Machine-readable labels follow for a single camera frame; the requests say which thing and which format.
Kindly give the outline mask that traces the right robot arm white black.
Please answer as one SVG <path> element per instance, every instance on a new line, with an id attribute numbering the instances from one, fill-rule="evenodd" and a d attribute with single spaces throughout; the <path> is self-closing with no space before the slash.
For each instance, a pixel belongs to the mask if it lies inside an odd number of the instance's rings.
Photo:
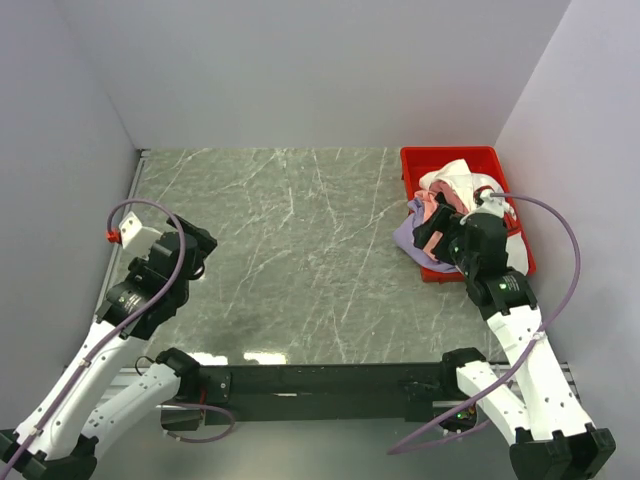
<path id="1" fill-rule="evenodd" d="M 508 230 L 499 206 L 483 204 L 463 216 L 441 204 L 413 231 L 423 247 L 435 234 L 435 256 L 457 267 L 467 293 L 497 337 L 510 369 L 497 377 L 474 349 L 442 359 L 439 387 L 466 401 L 435 417 L 391 448 L 399 454 L 430 430 L 469 406 L 499 429 L 519 479 L 592 479 L 616 449 L 612 433 L 594 425 L 552 350 L 536 297 L 527 278 L 508 264 Z"/>

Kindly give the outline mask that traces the white t shirt red print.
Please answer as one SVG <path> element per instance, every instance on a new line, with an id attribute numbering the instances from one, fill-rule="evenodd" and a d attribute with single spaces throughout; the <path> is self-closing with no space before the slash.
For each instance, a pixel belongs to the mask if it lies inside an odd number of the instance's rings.
<path id="1" fill-rule="evenodd" d="M 472 172 L 465 159 L 456 159 L 439 170 L 434 170 L 423 175 L 418 181 L 419 190 L 426 190 L 430 184 L 436 180 L 441 180 L 449 184 L 457 193 L 461 201 L 467 207 L 468 212 L 462 214 L 468 216 L 476 209 L 474 193 L 482 189 L 492 189 L 496 193 L 503 193 L 502 186 L 497 180 L 488 174 Z M 525 245 L 522 228 L 518 223 L 518 218 L 505 215 L 508 233 L 506 251 L 508 254 L 507 265 L 515 268 L 522 274 L 531 271 L 532 262 L 529 260 L 528 249 Z"/>

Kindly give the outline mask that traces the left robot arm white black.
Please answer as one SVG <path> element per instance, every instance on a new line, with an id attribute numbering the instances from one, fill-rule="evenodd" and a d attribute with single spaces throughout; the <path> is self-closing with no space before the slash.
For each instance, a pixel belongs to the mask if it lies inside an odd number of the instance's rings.
<path id="1" fill-rule="evenodd" d="M 161 233 L 130 213 L 109 232 L 133 256 L 128 274 L 107 291 L 82 347 L 46 398 L 19 426 L 2 431 L 6 471 L 26 479 L 88 479 L 98 458 L 148 411 L 199 394 L 199 363 L 171 348 L 132 385 L 100 401 L 121 368 L 186 304 L 190 283 L 217 246 L 207 230 L 181 217 L 167 222 L 172 231 Z"/>

